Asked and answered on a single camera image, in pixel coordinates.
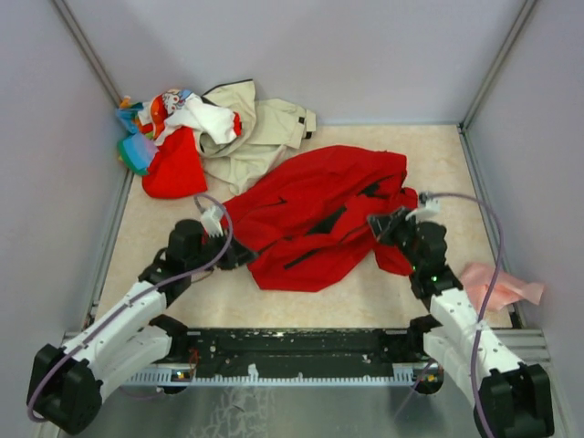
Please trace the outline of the red zip jacket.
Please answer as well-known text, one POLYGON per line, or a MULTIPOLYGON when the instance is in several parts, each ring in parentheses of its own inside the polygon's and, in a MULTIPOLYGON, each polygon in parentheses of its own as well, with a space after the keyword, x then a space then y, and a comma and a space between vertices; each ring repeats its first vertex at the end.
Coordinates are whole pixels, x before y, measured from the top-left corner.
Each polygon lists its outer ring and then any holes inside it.
POLYGON ((256 252, 248 269, 262 290, 319 292, 368 254, 390 274, 408 276, 398 248, 376 241, 368 218, 413 209, 407 158, 390 151, 334 145, 278 165, 225 203, 236 240, 256 252))

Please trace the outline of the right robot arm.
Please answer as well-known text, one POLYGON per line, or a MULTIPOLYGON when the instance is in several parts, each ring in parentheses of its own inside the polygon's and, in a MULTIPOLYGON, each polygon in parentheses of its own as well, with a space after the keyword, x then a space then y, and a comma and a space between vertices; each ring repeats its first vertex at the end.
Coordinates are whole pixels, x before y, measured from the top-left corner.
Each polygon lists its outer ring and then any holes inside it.
POLYGON ((435 360, 474 410, 483 437, 550 437, 555 432, 551 384, 539 364, 526 364, 479 318, 446 262, 446 229, 418 220, 421 209, 372 214, 380 244, 398 250, 412 267, 412 292, 429 313, 408 337, 417 360, 435 360))

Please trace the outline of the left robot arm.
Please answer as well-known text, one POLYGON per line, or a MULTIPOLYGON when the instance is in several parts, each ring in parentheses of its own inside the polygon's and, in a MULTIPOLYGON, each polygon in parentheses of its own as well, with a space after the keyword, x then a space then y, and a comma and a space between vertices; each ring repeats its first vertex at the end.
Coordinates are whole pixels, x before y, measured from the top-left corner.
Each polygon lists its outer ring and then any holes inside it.
POLYGON ((138 371, 160 360, 183 360, 190 350, 188 328, 166 309, 195 275, 232 270, 256 257, 230 228, 212 235, 196 220, 178 222, 116 305, 63 345, 37 352, 26 396, 30 420, 78 434, 138 371))

